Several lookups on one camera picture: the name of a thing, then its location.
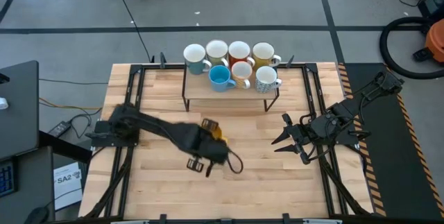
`black hose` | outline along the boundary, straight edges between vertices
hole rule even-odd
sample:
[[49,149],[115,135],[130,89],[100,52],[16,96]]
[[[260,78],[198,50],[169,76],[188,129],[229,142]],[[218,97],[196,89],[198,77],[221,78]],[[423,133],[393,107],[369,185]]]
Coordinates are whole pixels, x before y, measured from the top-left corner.
[[384,59],[387,66],[396,71],[398,74],[403,75],[407,78],[412,79],[433,79],[433,78],[440,78],[444,76],[444,69],[440,71],[435,72],[429,72],[429,73],[417,73],[412,71],[407,71],[406,69],[403,69],[401,66],[396,64],[396,62],[393,60],[389,53],[389,48],[387,47],[387,38],[389,36],[389,33],[398,27],[401,24],[409,24],[409,23],[417,23],[417,24],[429,24],[432,25],[435,21],[431,19],[426,19],[423,17],[404,17],[401,19],[396,19],[395,21],[388,24],[384,30],[382,31],[381,37],[379,39],[379,50],[381,51],[382,58]]

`yellow cable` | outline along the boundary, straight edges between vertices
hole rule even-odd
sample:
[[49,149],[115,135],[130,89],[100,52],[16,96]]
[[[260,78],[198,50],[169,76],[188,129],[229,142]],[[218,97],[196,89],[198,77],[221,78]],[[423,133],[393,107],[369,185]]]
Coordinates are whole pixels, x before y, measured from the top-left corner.
[[45,98],[39,98],[40,100],[44,101],[45,103],[53,106],[53,107],[59,107],[64,109],[82,109],[82,110],[99,110],[101,107],[77,107],[77,106],[70,106],[70,105],[56,105],[54,103],[49,102]]

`orange striped tape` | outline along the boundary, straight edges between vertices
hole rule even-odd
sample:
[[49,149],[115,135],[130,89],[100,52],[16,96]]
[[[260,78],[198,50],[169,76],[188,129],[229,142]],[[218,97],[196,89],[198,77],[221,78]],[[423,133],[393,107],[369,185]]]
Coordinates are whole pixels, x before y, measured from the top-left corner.
[[[352,88],[350,86],[350,81],[348,80],[347,71],[345,70],[345,66],[343,63],[338,64],[339,68],[339,76],[341,78],[342,86],[344,88],[345,97],[353,98]],[[359,122],[359,117],[356,116],[354,121],[355,130],[362,130],[361,123]],[[370,191],[370,199],[373,202],[373,211],[382,216],[386,216],[386,212],[384,211],[384,203],[382,202],[381,193],[379,192],[379,187],[377,186],[376,176],[373,172],[373,167],[371,166],[372,161],[370,159],[370,153],[367,150],[367,142],[365,139],[359,141],[359,150],[365,157],[367,161],[366,167],[366,181]]]
[[425,161],[424,154],[422,153],[421,146],[419,144],[418,138],[416,137],[415,130],[413,129],[413,124],[411,123],[411,119],[409,117],[409,114],[407,114],[407,110],[405,108],[404,101],[402,100],[402,97],[400,95],[397,95],[397,98],[398,98],[398,102],[401,107],[401,111],[404,115],[405,123],[409,129],[409,132],[411,135],[411,140],[413,141],[413,145],[415,146],[416,153],[418,154],[419,160],[422,164],[422,168],[424,169],[424,172],[426,174],[426,178],[429,181],[430,189],[432,189],[432,191],[433,191],[433,197],[436,200],[436,205],[438,205],[441,217],[444,218],[443,202],[441,201],[441,198],[439,197],[438,189],[436,189],[435,182],[432,179],[432,174],[430,173],[429,167]]

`black mat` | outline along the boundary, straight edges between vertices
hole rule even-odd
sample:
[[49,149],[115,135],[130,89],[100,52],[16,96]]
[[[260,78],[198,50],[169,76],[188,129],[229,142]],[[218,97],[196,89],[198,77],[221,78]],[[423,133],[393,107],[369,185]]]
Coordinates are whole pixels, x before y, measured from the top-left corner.
[[[352,91],[357,91],[383,64],[346,64]],[[380,200],[387,217],[442,220],[434,192],[396,95],[379,98],[364,108],[366,139]]]

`concrete floor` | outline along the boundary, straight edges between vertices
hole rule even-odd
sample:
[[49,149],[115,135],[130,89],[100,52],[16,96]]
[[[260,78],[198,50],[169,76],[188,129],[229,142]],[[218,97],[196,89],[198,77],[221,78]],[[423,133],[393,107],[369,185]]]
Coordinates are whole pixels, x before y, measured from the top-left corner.
[[[148,62],[122,0],[0,0],[0,67],[27,60],[40,62],[40,77],[78,82],[107,82],[113,63]],[[142,39],[150,55],[163,52],[168,62],[183,62],[182,50],[191,43],[205,45],[213,39],[243,40],[249,44],[270,42],[278,55],[288,61],[381,62],[380,32],[338,31],[335,26],[384,26],[390,21],[419,16],[417,8],[398,0],[125,0],[134,20],[144,27]],[[330,11],[325,14],[325,2]],[[201,31],[184,31],[187,26],[218,26]],[[267,31],[225,26],[269,26]],[[283,26],[301,26],[284,31]],[[30,34],[9,33],[5,29],[29,28]],[[73,28],[106,28],[96,33],[74,33]],[[434,64],[417,65],[411,54],[421,49],[424,37],[418,32],[395,32],[389,38],[392,56],[405,67],[417,71],[437,69]],[[416,134],[427,158],[435,183],[444,196],[444,96],[441,80],[410,80],[402,91]],[[101,106],[105,85],[40,83],[40,96],[65,105]],[[47,131],[76,110],[40,107],[40,129]],[[76,125],[83,128],[85,123]],[[78,144],[72,132],[67,141]],[[56,166],[68,162],[55,159]],[[58,213],[59,218],[76,216],[76,206]]]

